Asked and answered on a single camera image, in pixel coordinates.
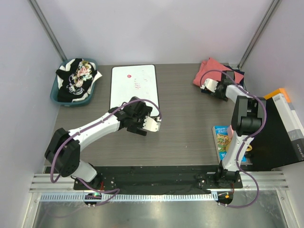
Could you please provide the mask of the red t shirt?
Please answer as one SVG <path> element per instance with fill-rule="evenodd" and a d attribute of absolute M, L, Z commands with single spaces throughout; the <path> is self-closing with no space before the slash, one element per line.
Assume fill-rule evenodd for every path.
<path fill-rule="evenodd" d="M 202 84 L 207 78 L 211 78 L 216 81 L 221 81 L 221 73 L 217 71 L 212 71 L 207 74 L 205 74 L 207 71 L 210 70 L 220 70 L 220 71 L 234 71 L 235 76 L 235 82 L 238 84 L 241 84 L 243 86 L 244 84 L 244 72 L 240 71 L 238 69 L 233 69 L 229 65 L 223 65 L 219 63 L 217 60 L 213 58 L 209 58 L 208 60 L 202 61 L 199 71 L 196 74 L 193 84 L 200 87 L 200 79 L 202 78 Z"/>

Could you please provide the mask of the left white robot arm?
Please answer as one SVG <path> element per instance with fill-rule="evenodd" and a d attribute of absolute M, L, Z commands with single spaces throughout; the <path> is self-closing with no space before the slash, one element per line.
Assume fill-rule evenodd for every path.
<path fill-rule="evenodd" d="M 57 129 L 46 149 L 45 158 L 51 163 L 51 171 L 62 177 L 78 179 L 90 189 L 98 189 L 103 177 L 96 168 L 80 159 L 80 153 L 91 143 L 123 128 L 145 136 L 147 132 L 157 132 L 160 124 L 150 116 L 152 107 L 147 100 L 132 97 L 120 107 L 110 109 L 97 120 L 82 127 L 66 131 Z"/>

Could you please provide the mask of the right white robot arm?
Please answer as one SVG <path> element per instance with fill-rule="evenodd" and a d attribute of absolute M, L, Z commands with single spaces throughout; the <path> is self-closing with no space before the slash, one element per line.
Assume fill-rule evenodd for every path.
<path fill-rule="evenodd" d="M 241 161 L 247 147 L 266 124 L 266 100 L 246 91 L 235 82 L 232 71 L 219 71 L 220 80 L 209 79 L 204 85 L 211 95 L 234 102 L 231 119 L 232 140 L 225 157 L 221 160 L 213 175 L 218 188 L 229 187 L 238 182 Z"/>

